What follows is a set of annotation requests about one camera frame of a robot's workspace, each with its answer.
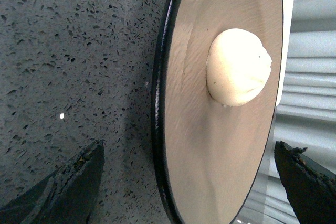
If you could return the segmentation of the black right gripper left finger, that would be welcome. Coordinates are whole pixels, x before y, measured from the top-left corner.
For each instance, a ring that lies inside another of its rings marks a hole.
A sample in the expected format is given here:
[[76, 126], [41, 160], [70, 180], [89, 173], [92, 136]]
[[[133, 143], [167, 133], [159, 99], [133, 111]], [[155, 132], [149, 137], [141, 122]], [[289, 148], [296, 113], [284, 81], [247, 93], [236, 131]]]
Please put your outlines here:
[[94, 141], [3, 206], [1, 223], [87, 223], [95, 206], [103, 167], [103, 141]]

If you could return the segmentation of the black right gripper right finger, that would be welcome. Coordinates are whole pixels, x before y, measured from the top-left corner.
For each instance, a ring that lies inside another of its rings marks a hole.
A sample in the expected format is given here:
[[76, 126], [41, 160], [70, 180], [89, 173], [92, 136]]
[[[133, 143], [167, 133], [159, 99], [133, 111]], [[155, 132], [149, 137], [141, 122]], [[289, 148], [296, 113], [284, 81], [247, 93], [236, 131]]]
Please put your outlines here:
[[275, 144], [275, 163], [300, 223], [335, 223], [335, 173], [303, 155], [307, 149]]

